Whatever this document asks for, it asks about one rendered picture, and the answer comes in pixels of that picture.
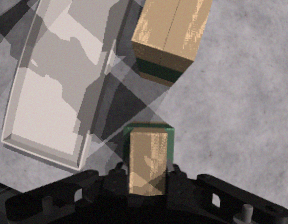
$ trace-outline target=brown box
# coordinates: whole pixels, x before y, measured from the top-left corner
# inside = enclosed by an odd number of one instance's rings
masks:
[[[134,128],[130,133],[129,193],[164,195],[168,133],[164,128]]]
[[[132,37],[143,78],[177,81],[195,60],[211,4],[212,0],[146,0]]]

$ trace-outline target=white tray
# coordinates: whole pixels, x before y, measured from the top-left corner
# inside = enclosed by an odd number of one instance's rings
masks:
[[[16,69],[2,142],[81,170],[129,0],[40,0]]]

